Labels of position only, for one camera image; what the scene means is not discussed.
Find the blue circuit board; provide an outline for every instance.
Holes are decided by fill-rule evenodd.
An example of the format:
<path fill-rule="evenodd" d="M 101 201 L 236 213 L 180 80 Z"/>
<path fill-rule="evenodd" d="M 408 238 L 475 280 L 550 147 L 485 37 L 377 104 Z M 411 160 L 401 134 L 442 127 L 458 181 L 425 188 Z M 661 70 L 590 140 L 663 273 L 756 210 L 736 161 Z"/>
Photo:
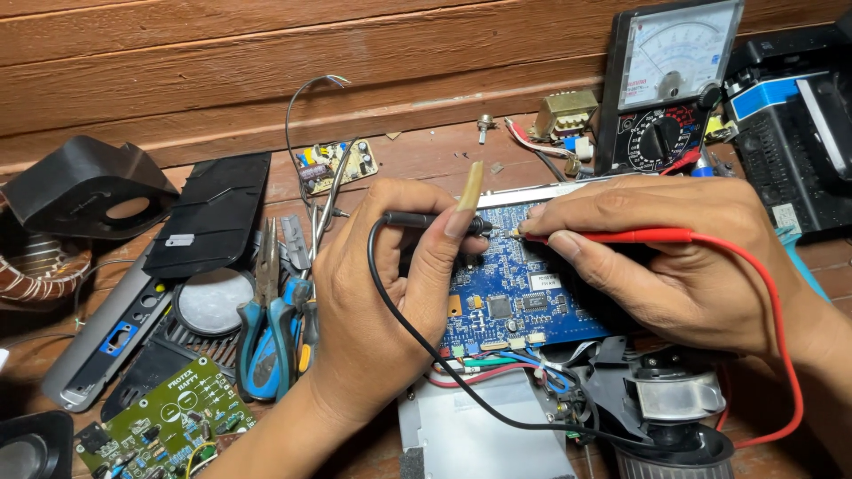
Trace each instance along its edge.
<path fill-rule="evenodd" d="M 510 237 L 533 205 L 479 211 L 494 226 L 491 245 L 457 263 L 442 356 L 600 338 L 632 324 L 548 246 Z"/>

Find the hand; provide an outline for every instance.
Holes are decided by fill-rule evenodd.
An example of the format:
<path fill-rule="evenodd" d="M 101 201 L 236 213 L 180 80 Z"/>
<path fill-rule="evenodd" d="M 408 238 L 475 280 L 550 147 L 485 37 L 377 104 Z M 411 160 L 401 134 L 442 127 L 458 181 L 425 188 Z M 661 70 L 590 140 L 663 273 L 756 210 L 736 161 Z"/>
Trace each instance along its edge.
<path fill-rule="evenodd" d="M 471 168 L 458 204 L 428 183 L 376 181 L 314 262 L 321 342 L 303 379 L 343 419 L 368 422 L 423 374 L 430 358 L 390 314 L 373 285 L 366 257 L 370 229 L 385 211 L 440 213 L 425 232 L 386 226 L 376 239 L 376 264 L 388 294 L 436 345 L 446 329 L 450 276 L 459 248 L 479 254 L 488 247 L 480 236 L 464 238 L 475 214 L 481 172 L 481 163 Z M 400 253 L 420 233 L 408 277 L 400 277 Z"/>
<path fill-rule="evenodd" d="M 807 310 L 824 302 L 798 274 L 754 190 L 741 180 L 625 176 L 590 183 L 529 213 L 532 219 L 521 223 L 521 231 L 549 234 L 549 245 L 586 282 L 663 338 L 772 355 L 763 282 L 748 263 L 713 245 L 651 244 L 662 254 L 643 267 L 574 232 L 677 227 L 733 241 L 772 274 L 784 304 L 786 336 L 806 338 L 818 327 Z"/>

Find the circular opening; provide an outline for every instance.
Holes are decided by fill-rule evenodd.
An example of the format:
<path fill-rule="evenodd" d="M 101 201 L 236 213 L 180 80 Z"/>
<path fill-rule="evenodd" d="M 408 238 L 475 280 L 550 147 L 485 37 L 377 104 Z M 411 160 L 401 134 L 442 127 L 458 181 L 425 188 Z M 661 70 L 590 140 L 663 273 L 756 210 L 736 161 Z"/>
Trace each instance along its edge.
<path fill-rule="evenodd" d="M 144 197 L 128 199 L 106 210 L 106 216 L 113 220 L 123 220 L 142 213 L 150 204 L 151 201 Z"/>
<path fill-rule="evenodd" d="M 151 296 L 150 294 L 147 294 L 139 300 L 139 303 L 141 303 L 142 306 L 146 308 L 153 308 L 157 305 L 157 298 Z"/>

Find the printed circuit board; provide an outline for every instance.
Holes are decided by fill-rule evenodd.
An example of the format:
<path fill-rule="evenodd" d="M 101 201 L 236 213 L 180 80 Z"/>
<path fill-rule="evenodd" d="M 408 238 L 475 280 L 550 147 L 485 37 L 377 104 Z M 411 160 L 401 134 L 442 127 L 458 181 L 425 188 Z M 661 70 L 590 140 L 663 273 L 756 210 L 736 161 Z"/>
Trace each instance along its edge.
<path fill-rule="evenodd" d="M 439 351 L 463 357 L 629 331 L 635 323 L 548 246 L 510 237 L 528 205 L 480 210 L 494 226 L 480 257 L 460 257 Z"/>
<path fill-rule="evenodd" d="M 199 447 L 255 422 L 218 366 L 201 356 L 115 418 L 74 437 L 94 479 L 177 479 Z"/>

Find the wooden wall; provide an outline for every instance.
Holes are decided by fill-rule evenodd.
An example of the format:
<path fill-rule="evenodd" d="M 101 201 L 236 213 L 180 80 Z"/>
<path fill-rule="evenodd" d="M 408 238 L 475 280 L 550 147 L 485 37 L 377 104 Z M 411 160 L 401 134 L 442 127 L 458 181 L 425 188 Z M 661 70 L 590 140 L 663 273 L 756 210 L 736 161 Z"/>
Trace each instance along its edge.
<path fill-rule="evenodd" d="M 654 0 L 0 0 L 0 175 L 71 135 L 162 166 L 528 112 L 598 85 L 614 13 Z M 849 0 L 747 0 L 740 35 Z"/>

